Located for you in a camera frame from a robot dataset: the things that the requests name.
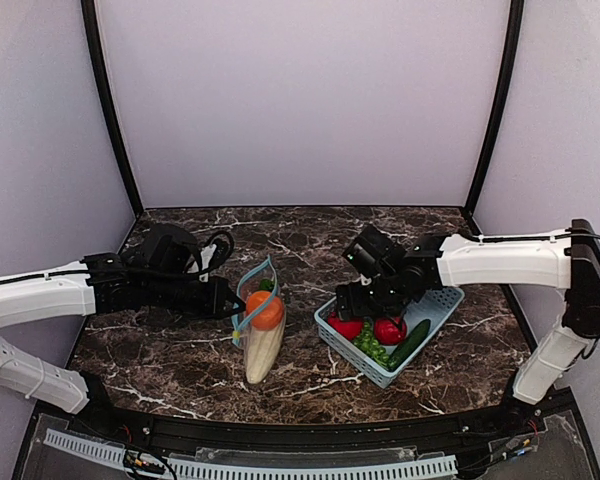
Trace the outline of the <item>white radish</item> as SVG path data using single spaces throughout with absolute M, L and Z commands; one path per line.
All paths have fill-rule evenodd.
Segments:
M 269 330 L 250 327 L 245 348 L 245 375 L 249 384 L 258 384 L 268 375 L 280 351 L 285 326 L 283 319 Z

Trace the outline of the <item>green leafy vegetable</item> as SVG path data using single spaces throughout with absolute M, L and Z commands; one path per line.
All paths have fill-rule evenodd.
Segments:
M 275 282 L 271 279 L 262 279 L 259 283 L 259 289 L 261 291 L 273 292 L 275 289 Z

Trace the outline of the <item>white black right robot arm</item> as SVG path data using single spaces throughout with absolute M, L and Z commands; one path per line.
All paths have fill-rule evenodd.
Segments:
M 562 291 L 563 313 L 513 378 L 511 395 L 519 402 L 539 403 L 600 339 L 600 235 L 585 219 L 528 235 L 425 235 L 410 248 L 368 225 L 343 256 L 360 276 L 336 288 L 343 321 L 397 316 L 426 292 L 446 287 L 521 284 Z

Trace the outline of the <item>red tomato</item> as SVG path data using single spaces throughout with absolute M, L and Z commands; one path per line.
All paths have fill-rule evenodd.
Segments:
M 355 318 L 353 320 L 343 321 L 335 312 L 329 315 L 327 323 L 334 331 L 348 341 L 354 340 L 364 328 L 363 320 Z

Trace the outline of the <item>clear zip top bag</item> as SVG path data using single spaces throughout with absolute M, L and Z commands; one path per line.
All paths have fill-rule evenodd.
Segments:
M 232 316 L 232 341 L 244 353 L 246 381 L 256 385 L 272 369 L 286 326 L 286 306 L 270 255 L 240 279 L 237 295 L 245 307 Z

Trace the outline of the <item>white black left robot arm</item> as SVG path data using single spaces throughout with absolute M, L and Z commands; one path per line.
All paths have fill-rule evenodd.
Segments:
M 215 272 L 234 248 L 225 230 L 200 242 L 176 225 L 155 224 L 140 244 L 120 254 L 93 254 L 52 269 L 0 277 L 0 330 L 146 307 L 195 320 L 229 318 L 246 305 Z M 0 386 L 72 415 L 111 405 L 98 376 L 52 365 L 1 336 Z

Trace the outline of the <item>orange fruit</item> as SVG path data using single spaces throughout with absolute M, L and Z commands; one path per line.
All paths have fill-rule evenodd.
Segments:
M 269 297 L 270 292 L 261 290 L 250 294 L 246 302 L 246 314 L 251 315 Z M 283 316 L 284 304 L 278 296 L 273 296 L 269 304 L 251 320 L 251 325 L 258 330 L 272 330 L 282 322 Z

